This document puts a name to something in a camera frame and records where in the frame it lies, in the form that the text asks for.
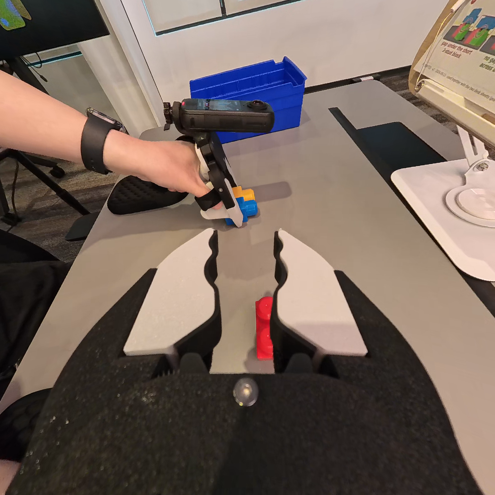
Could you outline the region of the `blue one-stud block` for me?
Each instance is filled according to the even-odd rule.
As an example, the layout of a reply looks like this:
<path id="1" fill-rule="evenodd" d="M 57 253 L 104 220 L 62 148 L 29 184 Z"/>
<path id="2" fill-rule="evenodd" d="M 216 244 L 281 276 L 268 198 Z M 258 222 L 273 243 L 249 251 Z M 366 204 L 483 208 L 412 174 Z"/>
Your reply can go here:
<path id="1" fill-rule="evenodd" d="M 256 216 L 258 214 L 258 206 L 255 201 L 244 201 L 243 198 L 236 199 L 237 204 L 246 204 L 246 214 L 247 220 L 244 220 L 245 223 L 249 220 L 250 217 Z"/>

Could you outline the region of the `black wristwatch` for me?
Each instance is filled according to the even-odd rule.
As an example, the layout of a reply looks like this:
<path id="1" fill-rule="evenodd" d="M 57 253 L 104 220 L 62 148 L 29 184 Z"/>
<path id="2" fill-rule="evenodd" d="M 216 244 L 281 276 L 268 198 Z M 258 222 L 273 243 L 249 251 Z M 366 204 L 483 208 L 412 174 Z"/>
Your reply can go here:
<path id="1" fill-rule="evenodd" d="M 107 175 L 111 171 L 104 164 L 103 149 L 109 132 L 115 130 L 127 135 L 129 132 L 120 121 L 94 108 L 87 108 L 86 115 L 80 143 L 83 165 L 89 171 Z"/>

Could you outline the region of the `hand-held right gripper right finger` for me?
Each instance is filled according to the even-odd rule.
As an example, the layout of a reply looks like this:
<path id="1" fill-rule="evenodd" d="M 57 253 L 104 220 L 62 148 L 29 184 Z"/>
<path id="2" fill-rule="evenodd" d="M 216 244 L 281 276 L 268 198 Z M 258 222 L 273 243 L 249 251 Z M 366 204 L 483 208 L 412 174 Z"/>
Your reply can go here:
<path id="1" fill-rule="evenodd" d="M 315 371 L 329 356 L 366 357 L 367 346 L 331 264 L 283 229 L 274 234 L 274 259 L 275 371 L 284 371 L 295 354 L 308 356 Z"/>

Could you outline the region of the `printed instruction sheet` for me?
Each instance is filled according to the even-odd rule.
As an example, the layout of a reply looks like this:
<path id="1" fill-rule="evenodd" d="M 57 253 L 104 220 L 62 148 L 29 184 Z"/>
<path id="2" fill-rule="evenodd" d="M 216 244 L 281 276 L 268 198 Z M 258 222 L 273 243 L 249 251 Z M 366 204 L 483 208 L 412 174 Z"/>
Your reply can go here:
<path id="1" fill-rule="evenodd" d="M 414 70 L 494 113 L 494 1 L 464 1 Z"/>

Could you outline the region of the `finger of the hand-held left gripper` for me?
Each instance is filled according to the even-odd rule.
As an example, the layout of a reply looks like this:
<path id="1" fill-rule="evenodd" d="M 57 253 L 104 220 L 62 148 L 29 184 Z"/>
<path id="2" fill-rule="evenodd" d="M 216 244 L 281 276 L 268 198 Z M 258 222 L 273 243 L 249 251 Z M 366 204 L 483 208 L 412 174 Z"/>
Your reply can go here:
<path id="1" fill-rule="evenodd" d="M 247 220 L 246 214 L 246 204 L 236 204 L 232 208 L 227 209 L 227 225 L 235 226 L 240 228 L 245 223 L 244 220 Z"/>

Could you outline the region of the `person's left forearm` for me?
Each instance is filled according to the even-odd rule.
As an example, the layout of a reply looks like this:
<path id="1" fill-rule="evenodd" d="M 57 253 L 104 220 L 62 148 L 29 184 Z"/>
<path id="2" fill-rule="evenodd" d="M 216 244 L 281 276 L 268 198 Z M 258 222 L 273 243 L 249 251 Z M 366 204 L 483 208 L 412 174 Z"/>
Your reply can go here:
<path id="1" fill-rule="evenodd" d="M 87 116 L 1 71 L 1 147 L 82 163 Z"/>

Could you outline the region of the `black monitor screen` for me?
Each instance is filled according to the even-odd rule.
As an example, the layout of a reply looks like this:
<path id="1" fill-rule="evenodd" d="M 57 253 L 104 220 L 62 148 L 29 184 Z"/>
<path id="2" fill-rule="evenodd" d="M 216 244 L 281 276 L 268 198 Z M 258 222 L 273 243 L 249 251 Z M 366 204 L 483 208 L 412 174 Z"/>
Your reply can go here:
<path id="1" fill-rule="evenodd" d="M 1 1 L 1 59 L 109 34 L 94 1 Z"/>

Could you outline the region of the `black textured pad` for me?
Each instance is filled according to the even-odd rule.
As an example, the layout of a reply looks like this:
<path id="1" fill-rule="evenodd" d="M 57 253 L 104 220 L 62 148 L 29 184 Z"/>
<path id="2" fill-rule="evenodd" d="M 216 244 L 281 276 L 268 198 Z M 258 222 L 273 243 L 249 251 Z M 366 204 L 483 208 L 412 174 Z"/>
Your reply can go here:
<path id="1" fill-rule="evenodd" d="M 21 462 L 51 389 L 28 394 L 1 413 L 1 459 Z"/>
<path id="2" fill-rule="evenodd" d="M 170 191 L 135 176 L 127 176 L 115 184 L 106 204 L 111 213 L 127 215 L 170 207 L 188 195 Z"/>

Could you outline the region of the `person's black jacket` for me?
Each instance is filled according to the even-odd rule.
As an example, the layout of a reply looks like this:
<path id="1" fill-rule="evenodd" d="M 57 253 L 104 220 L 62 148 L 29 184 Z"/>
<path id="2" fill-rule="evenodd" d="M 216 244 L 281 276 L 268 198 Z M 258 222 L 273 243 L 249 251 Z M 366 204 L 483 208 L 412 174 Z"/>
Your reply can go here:
<path id="1" fill-rule="evenodd" d="M 71 266 L 71 262 L 1 230 L 1 396 Z"/>

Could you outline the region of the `person's right forearm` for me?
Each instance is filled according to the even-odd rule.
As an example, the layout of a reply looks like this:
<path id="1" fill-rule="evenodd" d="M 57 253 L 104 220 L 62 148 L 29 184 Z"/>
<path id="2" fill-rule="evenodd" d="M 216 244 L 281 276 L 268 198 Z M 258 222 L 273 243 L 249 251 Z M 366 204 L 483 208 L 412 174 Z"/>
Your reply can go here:
<path id="1" fill-rule="evenodd" d="M 1 459 L 1 494 L 6 494 L 20 466 L 19 462 Z"/>

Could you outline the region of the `grey desk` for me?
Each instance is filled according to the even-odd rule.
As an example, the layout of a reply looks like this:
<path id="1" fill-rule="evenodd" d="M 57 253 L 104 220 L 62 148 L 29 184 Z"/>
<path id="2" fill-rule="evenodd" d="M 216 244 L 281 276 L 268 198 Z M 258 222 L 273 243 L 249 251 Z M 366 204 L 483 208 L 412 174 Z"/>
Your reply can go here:
<path id="1" fill-rule="evenodd" d="M 284 229 L 342 270 L 407 339 L 426 368 L 485 494 L 494 494 L 494 317 L 389 188 L 329 108 L 354 127 L 404 125 L 442 157 L 457 136 L 377 81 L 304 96 L 300 127 L 227 144 L 259 216 L 242 228 L 201 219 L 193 199 L 116 216 L 104 206 L 1 401 L 54 384 L 71 353 L 147 269 L 213 225 L 222 337 L 212 372 L 270 371 L 255 360 L 254 302 L 275 287 Z"/>

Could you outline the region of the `white document stand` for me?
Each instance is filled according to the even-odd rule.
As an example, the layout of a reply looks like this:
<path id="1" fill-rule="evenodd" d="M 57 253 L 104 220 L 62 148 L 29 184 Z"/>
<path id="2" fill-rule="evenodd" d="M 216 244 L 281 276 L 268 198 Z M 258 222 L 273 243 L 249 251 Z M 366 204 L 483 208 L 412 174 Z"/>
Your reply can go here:
<path id="1" fill-rule="evenodd" d="M 404 168 L 393 184 L 452 263 L 494 282 L 494 113 L 426 77 L 416 97 L 454 121 L 465 158 Z"/>

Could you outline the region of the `person's left hand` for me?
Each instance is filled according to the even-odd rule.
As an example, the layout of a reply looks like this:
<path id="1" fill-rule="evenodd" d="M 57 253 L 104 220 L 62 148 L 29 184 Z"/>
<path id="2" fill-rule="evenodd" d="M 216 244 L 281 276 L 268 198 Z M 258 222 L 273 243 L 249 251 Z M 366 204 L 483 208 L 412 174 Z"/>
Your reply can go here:
<path id="1" fill-rule="evenodd" d="M 104 143 L 103 162 L 113 173 L 133 175 L 171 191 L 197 197 L 209 193 L 200 177 L 195 147 L 188 142 L 149 142 L 111 130 Z"/>

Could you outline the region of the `rounded wooden board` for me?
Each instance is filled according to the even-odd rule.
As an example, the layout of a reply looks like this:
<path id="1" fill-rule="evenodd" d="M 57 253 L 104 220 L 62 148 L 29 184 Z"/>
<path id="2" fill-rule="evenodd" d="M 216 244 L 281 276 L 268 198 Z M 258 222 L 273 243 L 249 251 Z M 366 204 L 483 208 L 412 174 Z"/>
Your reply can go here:
<path id="1" fill-rule="evenodd" d="M 421 84 L 420 81 L 424 78 L 424 76 L 422 76 L 422 71 L 424 71 L 424 69 L 415 69 L 416 65 L 423 59 L 423 56 L 428 53 L 433 42 L 436 40 L 436 37 L 441 33 L 442 29 L 445 28 L 454 13 L 464 3 L 465 1 L 448 1 L 433 27 L 430 29 L 430 32 L 422 42 L 413 60 L 408 76 L 408 88 L 413 96 L 417 95 L 418 85 Z"/>

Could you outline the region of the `blue plastic bin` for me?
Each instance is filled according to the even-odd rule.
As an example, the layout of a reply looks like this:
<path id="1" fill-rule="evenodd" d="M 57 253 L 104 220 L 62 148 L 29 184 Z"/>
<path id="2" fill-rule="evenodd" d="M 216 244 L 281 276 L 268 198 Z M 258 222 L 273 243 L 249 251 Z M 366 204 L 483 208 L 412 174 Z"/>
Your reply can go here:
<path id="1" fill-rule="evenodd" d="M 284 57 L 191 80 L 191 98 L 261 100 L 273 108 L 272 132 L 299 127 L 306 76 Z"/>

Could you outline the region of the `red block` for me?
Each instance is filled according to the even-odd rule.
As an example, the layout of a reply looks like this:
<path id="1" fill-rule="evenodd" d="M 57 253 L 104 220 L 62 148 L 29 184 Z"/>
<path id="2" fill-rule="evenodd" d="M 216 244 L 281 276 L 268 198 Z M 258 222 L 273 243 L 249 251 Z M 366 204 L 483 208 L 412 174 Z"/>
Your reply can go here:
<path id="1" fill-rule="evenodd" d="M 270 336 L 272 296 L 264 296 L 255 303 L 257 359 L 273 359 L 273 343 Z"/>

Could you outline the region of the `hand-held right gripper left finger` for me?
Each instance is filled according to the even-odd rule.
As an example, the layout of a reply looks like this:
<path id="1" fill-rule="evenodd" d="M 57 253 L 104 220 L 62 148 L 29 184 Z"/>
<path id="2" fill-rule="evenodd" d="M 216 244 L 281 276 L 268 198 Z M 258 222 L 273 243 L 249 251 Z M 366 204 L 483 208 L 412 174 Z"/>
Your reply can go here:
<path id="1" fill-rule="evenodd" d="M 158 264 L 124 344 L 126 356 L 161 355 L 176 370 L 195 353 L 210 370 L 222 335 L 218 254 L 218 232 L 207 228 Z"/>

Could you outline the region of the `large gridded window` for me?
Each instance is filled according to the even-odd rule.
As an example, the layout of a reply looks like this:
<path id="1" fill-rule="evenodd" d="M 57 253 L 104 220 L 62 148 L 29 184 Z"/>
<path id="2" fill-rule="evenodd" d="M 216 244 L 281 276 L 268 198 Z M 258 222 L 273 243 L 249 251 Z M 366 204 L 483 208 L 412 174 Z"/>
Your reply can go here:
<path id="1" fill-rule="evenodd" d="M 297 1 L 142 1 L 156 36 Z"/>

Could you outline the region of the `black desk inlay panel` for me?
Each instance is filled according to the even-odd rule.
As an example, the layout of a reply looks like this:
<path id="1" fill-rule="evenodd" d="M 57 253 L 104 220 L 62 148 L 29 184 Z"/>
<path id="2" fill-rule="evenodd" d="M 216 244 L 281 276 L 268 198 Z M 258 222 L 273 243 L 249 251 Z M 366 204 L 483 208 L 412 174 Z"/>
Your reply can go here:
<path id="1" fill-rule="evenodd" d="M 393 172 L 446 159 L 400 122 L 356 128 L 339 108 L 329 108 L 340 126 L 391 187 Z"/>

